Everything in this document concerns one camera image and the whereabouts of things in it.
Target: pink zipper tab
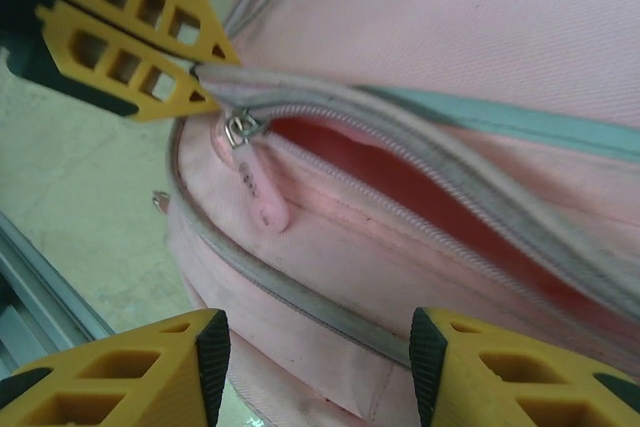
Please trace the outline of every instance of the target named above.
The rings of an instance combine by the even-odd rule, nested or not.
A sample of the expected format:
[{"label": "pink zipper tab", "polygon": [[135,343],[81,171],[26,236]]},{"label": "pink zipper tab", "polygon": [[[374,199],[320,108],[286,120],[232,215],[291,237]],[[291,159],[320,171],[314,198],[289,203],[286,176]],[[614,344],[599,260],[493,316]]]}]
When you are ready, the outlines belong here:
[{"label": "pink zipper tab", "polygon": [[261,229],[277,234],[289,225],[289,206],[250,143],[262,131],[262,125],[246,112],[232,114],[225,123],[231,157],[249,192],[251,217]]}]

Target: zipper pull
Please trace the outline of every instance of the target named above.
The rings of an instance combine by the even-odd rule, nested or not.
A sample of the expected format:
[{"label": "zipper pull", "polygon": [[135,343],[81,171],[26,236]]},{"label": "zipper pull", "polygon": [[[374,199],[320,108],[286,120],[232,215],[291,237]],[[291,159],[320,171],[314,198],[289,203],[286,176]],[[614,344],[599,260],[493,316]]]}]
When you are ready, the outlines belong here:
[{"label": "zipper pull", "polygon": [[262,134],[265,126],[243,110],[231,114],[224,130],[231,145],[231,157],[249,191],[253,220],[268,232],[282,232],[289,224],[289,206],[251,145],[251,139]]}]

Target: zipper slider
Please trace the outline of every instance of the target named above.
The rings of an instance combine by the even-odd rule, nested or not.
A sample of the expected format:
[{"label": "zipper slider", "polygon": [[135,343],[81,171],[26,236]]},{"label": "zipper slider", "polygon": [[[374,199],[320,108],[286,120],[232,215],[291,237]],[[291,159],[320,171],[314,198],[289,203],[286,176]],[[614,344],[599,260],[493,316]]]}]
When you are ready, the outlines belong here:
[{"label": "zipper slider", "polygon": [[245,109],[234,111],[227,118],[224,131],[231,157],[249,191],[251,217],[262,229],[277,234],[289,224],[289,207],[251,145],[251,139],[264,133],[265,128]]}]

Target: zipper teeth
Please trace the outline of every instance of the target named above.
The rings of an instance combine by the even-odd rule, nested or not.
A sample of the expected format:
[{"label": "zipper teeth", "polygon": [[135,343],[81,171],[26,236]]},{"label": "zipper teeth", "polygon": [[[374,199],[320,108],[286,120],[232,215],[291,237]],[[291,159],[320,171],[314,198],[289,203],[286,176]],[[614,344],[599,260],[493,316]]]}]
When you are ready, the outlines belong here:
[{"label": "zipper teeth", "polygon": [[[270,120],[274,120],[277,118],[285,118],[285,117],[297,117],[297,116],[310,116],[310,117],[323,117],[325,119],[336,120],[339,122],[344,122],[350,127],[356,128],[361,132],[364,132],[367,135],[371,135],[376,140],[381,142],[387,149],[389,149],[392,153],[399,156],[403,160],[409,162],[411,165],[417,167],[423,174],[434,180],[438,184],[445,183],[442,176],[439,175],[433,168],[426,165],[423,161],[419,160],[417,156],[412,154],[406,147],[404,147],[401,143],[392,139],[388,136],[385,136],[378,130],[375,130],[368,125],[361,123],[357,120],[350,118],[349,116],[342,114],[340,112],[336,112],[331,109],[327,109],[326,107],[312,105],[312,104],[290,104],[290,105],[278,105],[278,106],[260,106],[249,109],[250,115],[257,120],[268,122]],[[366,195],[370,199],[381,203],[385,208],[390,210],[395,215],[399,216],[410,225],[418,228],[421,232],[425,233],[429,237],[435,239],[440,242],[445,247],[451,249],[456,255],[458,255],[463,260],[472,264],[478,271],[480,271],[483,275],[488,278],[501,283],[507,288],[511,289],[513,292],[522,295],[528,301],[533,303],[534,305],[540,306],[547,311],[552,312],[557,318],[563,320],[567,324],[572,327],[587,332],[589,335],[593,335],[594,333],[591,329],[573,318],[571,315],[565,313],[560,308],[556,307],[553,303],[546,300],[541,295],[531,291],[522,285],[519,281],[515,280],[508,274],[504,273],[498,267],[496,267],[493,263],[483,259],[481,256],[465,247],[463,244],[455,240],[455,238],[451,237],[446,232],[435,227],[433,224],[427,222],[422,217],[413,213],[411,210],[402,206],[395,200],[390,197],[380,193],[374,188],[370,187],[366,183],[358,180],[357,178],[351,176],[350,174],[344,172],[341,169],[338,169],[330,162],[325,161],[324,159],[308,152],[302,147],[297,146],[296,144],[288,141],[282,136],[275,134],[273,132],[268,133],[269,138],[275,144],[279,144],[286,150],[290,151],[296,157],[299,157],[302,161],[309,163],[313,167],[317,168],[321,172],[339,180],[340,182],[345,183],[349,188],[354,189],[355,191]],[[519,237],[510,235],[507,237],[503,232],[506,230],[508,233],[508,229],[506,229],[501,223],[492,221],[489,216],[484,214],[480,209],[478,209],[475,205],[473,205],[472,201],[463,194],[459,192],[451,193],[451,195],[460,202],[465,208],[469,209],[475,215],[477,215],[489,228],[494,229],[500,235],[504,235],[505,238],[512,242],[512,244],[516,247],[523,246],[525,244]]]}]

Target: open zipper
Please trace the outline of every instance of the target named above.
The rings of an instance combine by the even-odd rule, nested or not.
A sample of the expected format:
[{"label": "open zipper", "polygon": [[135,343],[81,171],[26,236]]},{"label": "open zipper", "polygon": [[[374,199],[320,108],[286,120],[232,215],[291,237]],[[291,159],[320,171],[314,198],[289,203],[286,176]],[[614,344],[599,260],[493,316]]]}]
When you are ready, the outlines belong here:
[{"label": "open zipper", "polygon": [[[368,135],[376,138],[387,150],[392,151],[396,156],[419,168],[424,175],[442,183],[452,196],[454,196],[462,205],[469,208],[469,210],[471,210],[476,216],[481,218],[489,228],[499,232],[500,235],[507,238],[510,243],[516,245],[521,251],[534,257],[545,268],[553,272],[558,271],[559,273],[563,273],[562,268],[565,266],[558,265],[557,262],[554,262],[556,259],[554,259],[553,256],[549,256],[548,252],[541,251],[541,244],[531,243],[530,239],[518,235],[517,230],[509,226],[509,223],[505,222],[505,219],[501,219],[495,212],[482,209],[482,206],[479,205],[479,203],[474,202],[473,198],[469,198],[467,192],[458,190],[455,185],[447,181],[446,175],[443,175],[443,173],[438,171],[437,168],[434,168],[433,165],[425,162],[424,158],[428,158],[429,156],[421,155],[416,152],[415,148],[413,148],[415,145],[415,132],[411,129],[411,124],[406,122],[407,119],[403,119],[405,122],[399,124],[397,121],[398,119],[380,115],[380,113],[376,112],[375,109],[370,109],[366,105],[362,105],[379,103],[381,102],[379,99],[372,98],[371,96],[361,92],[356,92],[351,89],[345,89],[319,81],[311,81],[308,79],[281,76],[278,74],[269,74],[227,66],[205,66],[201,68],[200,75],[201,77],[205,77],[205,86],[208,87],[219,100],[233,106],[233,109],[230,111],[230,115],[226,121],[227,135],[231,145],[236,147],[233,149],[236,151],[234,153],[236,161],[239,159],[240,165],[244,163],[249,167],[249,170],[243,173],[245,185],[248,185],[251,191],[252,188],[256,187],[255,179],[258,179],[257,187],[263,192],[268,192],[266,195],[267,204],[275,206],[273,210],[273,212],[275,212],[275,218],[281,220],[285,219],[285,226],[286,221],[288,221],[286,216],[286,203],[281,198],[277,188],[275,188],[269,180],[268,175],[264,172],[257,156],[252,152],[251,139],[257,135],[262,135],[264,133],[264,126],[275,119],[298,116],[331,118],[344,122],[345,124],[364,131]],[[209,83],[207,79],[215,79],[215,82]],[[322,89],[329,90],[330,93],[327,94],[322,92]],[[355,103],[360,105],[356,105],[356,109],[354,110],[353,99],[345,101],[345,97],[355,97]],[[361,120],[363,114],[365,114],[365,118],[367,119],[366,122]],[[398,128],[400,128],[402,135],[397,134]],[[467,262],[474,265],[484,275],[516,290],[518,293],[525,296],[530,302],[542,304],[547,309],[551,309],[554,312],[554,315],[563,318],[569,323],[569,325],[573,325],[593,333],[589,327],[585,327],[584,322],[576,322],[573,317],[568,316],[561,309],[557,309],[542,296],[531,292],[528,288],[505,274],[501,269],[498,269],[495,265],[487,262],[475,252],[460,244],[453,237],[448,236],[437,228],[434,228],[423,218],[415,215],[413,212],[404,208],[394,200],[376,192],[374,189],[371,189],[358,179],[354,179],[348,174],[335,169],[332,165],[313,156],[313,154],[304,152],[303,149],[295,147],[286,140],[278,139],[276,136],[271,135],[269,137],[273,139],[272,141],[286,146],[288,150],[303,157],[306,162],[312,163],[314,167],[319,168],[332,176],[339,177],[340,180],[346,182],[352,188],[379,201],[381,205],[385,206],[390,211],[394,212],[396,215],[405,219],[414,226],[417,226],[427,235],[434,236],[438,241],[443,242],[452,251],[456,252],[467,260]],[[403,142],[398,139],[409,140],[409,142]],[[428,142],[425,142],[423,138],[418,140],[419,143],[422,144],[422,149],[417,150],[422,150],[424,152],[424,144]],[[179,179],[176,180],[177,189],[181,191],[183,195],[188,196],[188,192],[185,192],[185,189],[181,188]],[[497,197],[503,197],[501,191],[496,190],[495,188],[490,190],[489,193]],[[192,210],[193,209],[188,205],[186,206],[186,212],[190,212]],[[194,220],[196,224],[194,225],[194,228],[196,228],[205,240],[207,240],[207,238],[211,237],[212,228],[215,230],[215,226],[212,226],[210,222],[204,222],[207,225],[203,225],[203,216],[198,215],[197,212],[194,212],[194,214],[195,215],[191,216],[192,220]],[[284,228],[282,222],[273,222],[271,225],[277,225],[277,227],[274,228],[275,232]],[[407,359],[404,352],[406,344],[402,339],[397,339],[395,336],[391,336],[391,334],[387,332],[380,332],[381,329],[375,327],[364,319],[354,316],[350,312],[344,311],[344,309],[323,297],[321,304],[325,307],[329,305],[331,306],[328,308],[328,311],[324,309],[323,312],[309,312],[309,306],[315,305],[317,307],[319,305],[317,302],[311,302],[309,296],[318,296],[318,294],[311,293],[309,289],[297,284],[286,276],[281,274],[278,275],[275,269],[266,266],[266,264],[261,262],[259,259],[252,258],[251,261],[248,261],[247,255],[240,255],[239,257],[241,257],[242,260],[236,259],[239,260],[239,262],[234,262],[234,255],[229,255],[230,250],[235,250],[237,253],[237,248],[239,246],[236,244],[232,249],[227,249],[224,247],[224,244],[227,244],[226,241],[231,239],[225,239],[222,243],[220,240],[220,237],[218,237],[215,242],[208,241],[208,243],[219,254],[229,259],[230,264],[235,266],[237,270],[244,271],[243,275],[259,285],[263,290],[266,290],[271,295],[275,295],[285,301],[297,311],[310,315],[316,321],[320,321],[320,323],[341,333],[341,335],[346,334],[346,337],[351,338],[351,340],[357,341],[357,343],[365,345],[366,347],[395,360],[401,365],[408,365],[406,363]],[[586,258],[589,262],[593,262],[593,258],[589,258],[588,255]],[[267,267],[270,269],[268,275],[265,273],[265,268]]]}]

